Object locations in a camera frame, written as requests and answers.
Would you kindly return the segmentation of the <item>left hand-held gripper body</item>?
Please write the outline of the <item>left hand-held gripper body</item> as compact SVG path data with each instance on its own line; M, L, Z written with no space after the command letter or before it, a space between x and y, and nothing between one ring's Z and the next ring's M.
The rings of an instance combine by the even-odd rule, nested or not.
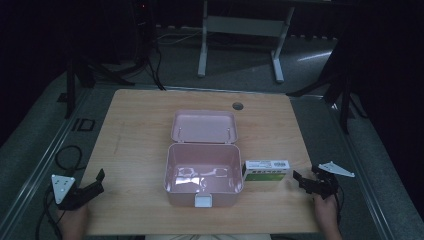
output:
M76 187L74 177L53 174L51 182L55 203L60 210L76 210L91 200L81 197L83 188Z

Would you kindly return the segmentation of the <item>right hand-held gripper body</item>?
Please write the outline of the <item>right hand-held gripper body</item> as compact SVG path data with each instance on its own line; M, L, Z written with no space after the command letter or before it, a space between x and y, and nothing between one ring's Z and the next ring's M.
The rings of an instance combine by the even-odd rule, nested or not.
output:
M323 200L338 192L339 183L337 175L354 178L355 174L337 165L333 161L313 165L311 168L316 179L312 181L309 193L315 193L321 196Z

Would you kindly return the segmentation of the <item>white and green medicine box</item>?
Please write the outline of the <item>white and green medicine box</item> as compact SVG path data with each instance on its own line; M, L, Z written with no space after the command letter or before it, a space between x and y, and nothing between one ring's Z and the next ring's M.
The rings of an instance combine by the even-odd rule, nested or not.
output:
M289 170L287 160L247 160L242 174L245 181L281 181Z

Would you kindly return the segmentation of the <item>pink storage box with lid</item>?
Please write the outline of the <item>pink storage box with lid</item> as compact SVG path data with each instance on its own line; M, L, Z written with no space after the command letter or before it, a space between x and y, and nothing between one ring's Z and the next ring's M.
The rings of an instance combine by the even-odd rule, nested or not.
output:
M243 190L234 114L178 110L168 148L164 189L174 206L230 207Z

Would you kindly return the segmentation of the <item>person's left hand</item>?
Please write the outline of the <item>person's left hand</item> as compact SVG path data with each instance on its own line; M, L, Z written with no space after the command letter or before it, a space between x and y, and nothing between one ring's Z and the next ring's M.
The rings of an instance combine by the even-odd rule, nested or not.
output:
M83 240L88 226L89 208L85 204L77 210L58 210L57 216L62 240Z

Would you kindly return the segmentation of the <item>person's right hand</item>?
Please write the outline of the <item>person's right hand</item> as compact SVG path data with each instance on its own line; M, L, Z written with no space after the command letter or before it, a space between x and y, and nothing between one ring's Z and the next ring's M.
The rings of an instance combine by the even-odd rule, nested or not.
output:
M315 218L322 230L336 229L337 202L334 196L323 199L320 195L313 195Z

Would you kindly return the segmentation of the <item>black tripod stand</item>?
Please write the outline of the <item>black tripod stand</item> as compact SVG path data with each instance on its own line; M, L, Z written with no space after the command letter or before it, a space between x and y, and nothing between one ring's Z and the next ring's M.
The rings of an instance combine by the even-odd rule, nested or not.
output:
M349 106L352 100L353 63L357 55L357 46L340 39L335 45L327 62L321 71L318 80L293 92L287 93L290 97L301 97L307 93L327 85L323 96L326 104L334 105L341 99L339 124L345 134L348 130Z
M65 118L69 119L76 108L75 78L78 78L83 87L92 88L96 81L93 72L99 72L103 77L112 82L125 86L133 86L132 82L122 79L118 74L108 70L100 63L83 56L76 55L69 59L66 72L66 99L67 110Z

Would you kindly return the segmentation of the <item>person's light clothing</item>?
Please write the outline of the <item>person's light clothing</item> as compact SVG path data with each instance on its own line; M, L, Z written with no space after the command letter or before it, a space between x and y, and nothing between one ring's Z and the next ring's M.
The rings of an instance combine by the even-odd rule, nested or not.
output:
M145 240L272 240L270 234L146 235Z

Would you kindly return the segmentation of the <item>dark equipment tower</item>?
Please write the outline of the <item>dark equipment tower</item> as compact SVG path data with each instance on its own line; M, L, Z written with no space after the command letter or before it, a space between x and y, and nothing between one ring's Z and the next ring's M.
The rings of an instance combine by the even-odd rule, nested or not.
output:
M143 66L147 63L155 47L155 22L152 0L131 0L133 21L136 30L135 63Z

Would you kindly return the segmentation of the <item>metal floor rail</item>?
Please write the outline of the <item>metal floor rail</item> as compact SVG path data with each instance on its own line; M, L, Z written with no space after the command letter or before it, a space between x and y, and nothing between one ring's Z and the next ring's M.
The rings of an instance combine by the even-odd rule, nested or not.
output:
M346 239L395 240L394 229L389 223L389 190L398 183L384 146L368 119L349 109L352 116L347 120L348 134L339 123L341 108L330 104L329 114L333 120L338 139L346 155L336 160L355 173L351 187L343 180L344 207L341 212L341 229Z
M47 91L0 147L0 239L19 222L75 121Z

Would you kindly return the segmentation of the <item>white metal desk frame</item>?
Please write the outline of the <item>white metal desk frame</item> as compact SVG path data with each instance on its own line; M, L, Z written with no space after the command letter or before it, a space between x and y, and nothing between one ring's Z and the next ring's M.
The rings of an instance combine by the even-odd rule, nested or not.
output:
M283 83L285 81L283 69L280 61L282 48L287 37L291 20L295 11L294 7L289 7L285 20L262 20L237 18L227 16L215 16L208 13L209 0L203 0L202 14L202 42L198 63L197 75L206 76L207 57L208 57L208 34L226 33L239 35L252 35L263 37L275 37L278 39L277 47L270 53L272 66L274 70L275 81Z

